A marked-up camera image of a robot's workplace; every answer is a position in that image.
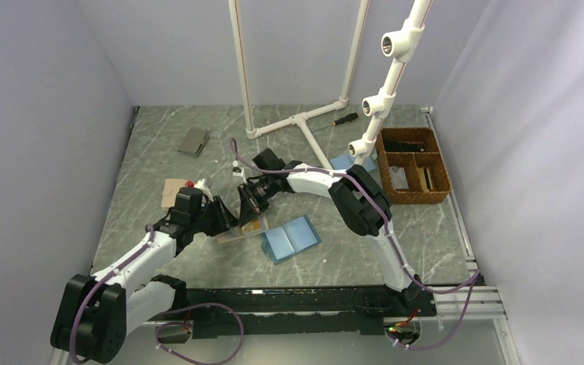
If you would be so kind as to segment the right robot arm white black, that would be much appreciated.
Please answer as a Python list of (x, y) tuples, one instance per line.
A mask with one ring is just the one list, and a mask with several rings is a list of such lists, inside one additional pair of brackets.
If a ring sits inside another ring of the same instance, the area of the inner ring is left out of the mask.
[(418, 298), (423, 293), (421, 280), (408, 264), (395, 234), (391, 203), (362, 166), (325, 170), (299, 163), (287, 170), (260, 169), (260, 173), (237, 187), (240, 223), (264, 213), (269, 208), (268, 200), (280, 192), (329, 198), (353, 233), (371, 239), (382, 279), (390, 292), (390, 309), (399, 316), (406, 316), (417, 307)]

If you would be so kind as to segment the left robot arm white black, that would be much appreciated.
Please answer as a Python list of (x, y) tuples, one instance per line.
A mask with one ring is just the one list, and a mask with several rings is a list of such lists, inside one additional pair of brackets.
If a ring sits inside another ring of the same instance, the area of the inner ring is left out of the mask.
[(217, 236), (239, 221), (218, 196), (185, 187), (140, 242), (93, 275), (73, 276), (65, 285), (50, 335), (53, 348), (76, 364), (110, 362), (126, 336), (155, 316), (178, 319), (194, 309), (185, 281), (159, 275), (195, 235)]

